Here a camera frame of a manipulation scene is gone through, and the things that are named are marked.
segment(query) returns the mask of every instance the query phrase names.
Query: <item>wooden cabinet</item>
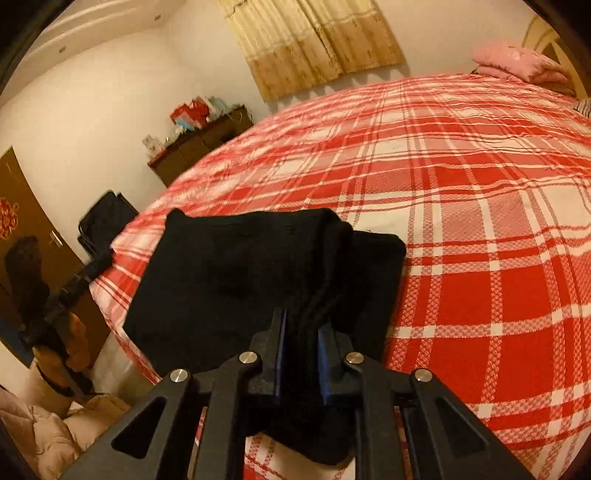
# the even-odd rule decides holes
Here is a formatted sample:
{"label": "wooden cabinet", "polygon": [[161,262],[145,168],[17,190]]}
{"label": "wooden cabinet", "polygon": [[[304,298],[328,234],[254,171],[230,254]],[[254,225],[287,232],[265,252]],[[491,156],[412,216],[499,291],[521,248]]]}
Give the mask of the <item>wooden cabinet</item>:
{"label": "wooden cabinet", "polygon": [[205,128],[187,132],[148,165],[168,187],[181,173],[201,158],[252,127],[244,106],[208,124]]}

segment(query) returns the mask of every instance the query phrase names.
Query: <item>pink blanket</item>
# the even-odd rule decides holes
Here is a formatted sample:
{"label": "pink blanket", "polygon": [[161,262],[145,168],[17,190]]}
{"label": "pink blanket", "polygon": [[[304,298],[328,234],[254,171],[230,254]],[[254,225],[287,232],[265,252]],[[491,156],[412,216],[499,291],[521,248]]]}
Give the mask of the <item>pink blanket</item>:
{"label": "pink blanket", "polygon": [[473,60],[479,64],[478,73],[503,79],[519,79],[540,83],[569,83],[569,73],[560,64],[529,48],[507,43],[478,48]]}

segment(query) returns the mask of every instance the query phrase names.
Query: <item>beige curtain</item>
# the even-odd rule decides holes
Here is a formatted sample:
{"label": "beige curtain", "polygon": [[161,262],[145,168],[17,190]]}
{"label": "beige curtain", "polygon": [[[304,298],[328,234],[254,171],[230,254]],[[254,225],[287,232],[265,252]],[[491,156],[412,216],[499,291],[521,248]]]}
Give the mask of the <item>beige curtain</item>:
{"label": "beige curtain", "polygon": [[217,0],[264,101],[402,60],[373,0]]}

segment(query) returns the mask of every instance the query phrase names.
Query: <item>red plaid bedsheet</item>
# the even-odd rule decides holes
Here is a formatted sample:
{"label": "red plaid bedsheet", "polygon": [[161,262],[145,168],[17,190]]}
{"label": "red plaid bedsheet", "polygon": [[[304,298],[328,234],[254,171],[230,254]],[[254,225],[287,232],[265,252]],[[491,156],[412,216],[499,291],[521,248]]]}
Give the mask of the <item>red plaid bedsheet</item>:
{"label": "red plaid bedsheet", "polygon": [[[301,103],[183,174],[115,240],[93,296],[156,381],[123,325],[172,208],[332,208],[407,244],[385,364],[433,370],[537,478],[557,479],[591,431],[591,122],[571,106],[474,75]],[[355,475],[265,436],[245,461],[250,479]]]}

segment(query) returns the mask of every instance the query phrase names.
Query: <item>black cloth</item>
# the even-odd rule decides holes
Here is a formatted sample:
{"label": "black cloth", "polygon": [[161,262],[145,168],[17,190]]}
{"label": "black cloth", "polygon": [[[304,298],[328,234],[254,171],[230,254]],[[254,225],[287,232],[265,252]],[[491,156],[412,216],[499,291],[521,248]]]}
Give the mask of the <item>black cloth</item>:
{"label": "black cloth", "polygon": [[313,461],[349,454],[350,412],[325,408],[317,331],[329,319],[359,351],[381,356],[405,246],[395,235],[354,232],[329,209],[188,218],[173,210],[125,321],[130,339],[164,376],[217,368],[288,309],[282,400],[252,415]]}

